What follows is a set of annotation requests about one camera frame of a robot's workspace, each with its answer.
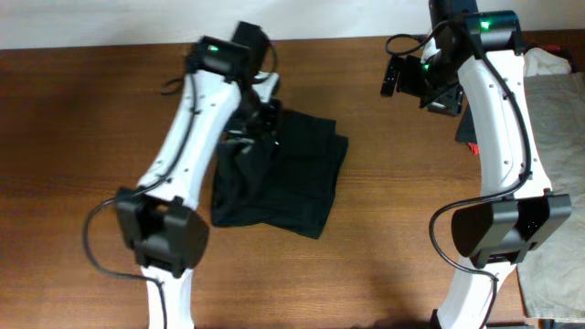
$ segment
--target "white cloth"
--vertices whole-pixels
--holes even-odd
[[[532,48],[524,55],[524,76],[570,74],[569,61],[549,54],[541,48]]]

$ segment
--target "wood grain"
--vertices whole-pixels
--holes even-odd
[[[258,225],[214,228],[196,268],[192,313],[212,328],[365,328],[426,321],[453,269],[427,236],[431,214],[477,196],[479,159],[454,142],[458,119],[379,96],[384,38],[279,42],[288,109],[337,120],[350,146],[319,240]],[[0,52],[0,327],[145,328],[142,283],[105,278],[85,260],[85,214],[153,161],[188,45]],[[209,175],[199,209],[209,218]],[[449,218],[439,241],[455,257]],[[137,272],[112,212],[92,245]],[[492,322],[525,321],[516,276]]]

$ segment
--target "wooden table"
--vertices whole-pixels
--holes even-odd
[[[350,146],[323,236],[266,225],[214,228],[192,313],[213,328],[365,328],[427,321],[453,269],[428,238],[431,214],[477,196],[479,159],[459,120],[379,96],[384,38],[279,42],[288,109],[337,120]],[[143,283],[101,276],[81,250],[88,210],[134,186],[165,137],[188,45],[0,52],[0,327],[144,328]],[[201,215],[209,219],[209,175]],[[456,257],[450,218],[438,239]],[[99,259],[138,272],[112,212],[96,218]],[[515,275],[491,318],[524,322]]]

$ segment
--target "wooden surface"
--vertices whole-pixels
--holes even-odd
[[[279,42],[288,109],[337,120],[350,146],[319,240],[266,225],[212,229],[196,268],[192,313],[213,328],[365,328],[426,321],[453,269],[427,227],[444,204],[477,196],[479,159],[453,141],[459,122],[379,96],[384,38]],[[172,121],[187,45],[0,53],[0,327],[145,328],[142,283],[101,276],[81,250],[86,213],[134,186]],[[207,176],[199,212],[209,219]],[[438,239],[452,257],[450,218]],[[112,212],[91,243],[137,272]],[[524,321],[516,275],[493,322]]]

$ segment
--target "brown tabletop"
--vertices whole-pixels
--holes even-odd
[[[349,138],[335,204],[319,240],[266,225],[213,228],[193,281],[198,326],[367,327],[426,321],[441,305],[453,269],[432,249],[428,221],[478,195],[479,159],[453,140],[459,119],[419,110],[407,95],[379,96],[384,40],[277,43],[277,98],[337,120]],[[147,326],[144,284],[94,270],[81,227],[91,207],[134,186],[154,160],[178,102],[158,88],[181,76],[187,49],[0,52],[0,327]],[[206,220],[209,178],[198,210]],[[114,214],[94,224],[97,256],[137,273]],[[438,239],[456,258],[449,216]],[[491,322],[524,321],[513,274]]]

